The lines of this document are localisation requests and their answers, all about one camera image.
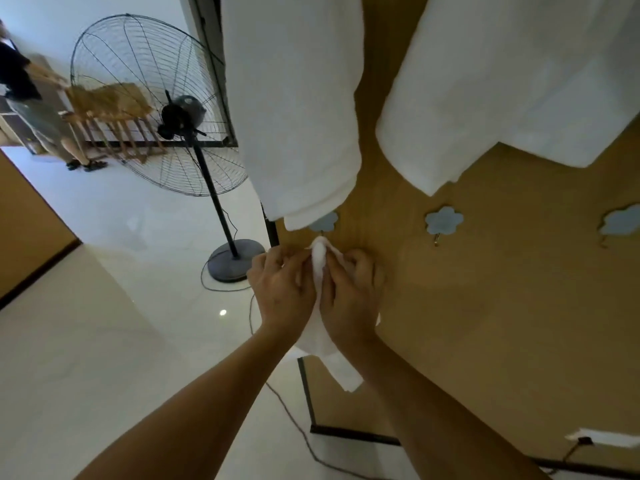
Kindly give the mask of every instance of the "floor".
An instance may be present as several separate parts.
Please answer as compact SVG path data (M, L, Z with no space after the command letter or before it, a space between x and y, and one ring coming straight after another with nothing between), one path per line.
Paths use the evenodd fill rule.
M248 338L250 290L204 290L224 235L208 198L160 189L115 162L69 172L23 148L5 153L84 242L0 312L0 477L69 479ZM268 247L249 181L220 197L238 238ZM205 277L210 287L219 285ZM226 310L220 316L220 310ZM256 314L254 323L259 322ZM270 384L310 421L294 357ZM361 474L416 479L398 447L310 435L320 458ZM315 463L267 388L218 478L345 479ZM560 472L560 480L593 479Z

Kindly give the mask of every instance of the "shoe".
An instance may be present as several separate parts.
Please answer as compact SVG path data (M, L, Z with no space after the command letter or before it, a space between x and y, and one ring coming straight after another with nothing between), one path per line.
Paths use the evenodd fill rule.
M83 165L84 171L100 170L107 166L107 162L92 161L89 165Z
M80 166L80 162L78 160L71 160L69 163L67 163L67 170L69 171L75 170L79 166Z

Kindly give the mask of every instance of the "flower-shaped hook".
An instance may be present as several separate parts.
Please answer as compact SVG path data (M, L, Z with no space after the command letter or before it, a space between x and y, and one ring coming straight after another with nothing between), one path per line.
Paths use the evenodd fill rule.
M338 214L329 212L316 220L316 222L309 224L309 229L315 232L329 232L335 229L336 222L338 222Z
M631 235L640 229L640 203L622 210L613 210L604 216L604 224L598 231L603 235Z
M458 227L463 220L465 220L465 217L448 205L439 209L437 212L427 214L424 218L424 221L427 223L427 232L435 235L433 243L436 246L438 245L440 234L453 234L456 231L456 227Z

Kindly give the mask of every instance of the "round gray fan base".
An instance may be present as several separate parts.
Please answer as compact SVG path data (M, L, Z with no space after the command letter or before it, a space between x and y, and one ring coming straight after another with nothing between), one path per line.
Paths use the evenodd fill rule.
M246 279L246 272L251 269L251 259L264 252L260 242L251 239L238 239L234 241L239 258L231 254L229 244L223 244L213 251L207 269L215 281L221 283L235 283Z

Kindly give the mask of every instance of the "person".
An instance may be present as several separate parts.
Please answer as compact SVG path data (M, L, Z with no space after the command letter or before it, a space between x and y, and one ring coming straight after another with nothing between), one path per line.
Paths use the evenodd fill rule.
M324 326L377 393L421 479L547 478L528 458L393 352L376 334L382 271L362 250L349 277L328 251ZM260 389L316 300L309 250L277 246L248 272L262 324L243 345L103 451L77 480L212 479Z
M81 165L84 171L100 170L106 162L90 161L78 147L73 132L58 112L44 103L31 78L62 88L64 77L28 60L13 47L2 42L8 33L0 20L0 84L7 87L4 97L9 107L31 128L33 134L50 154L67 163L69 170Z

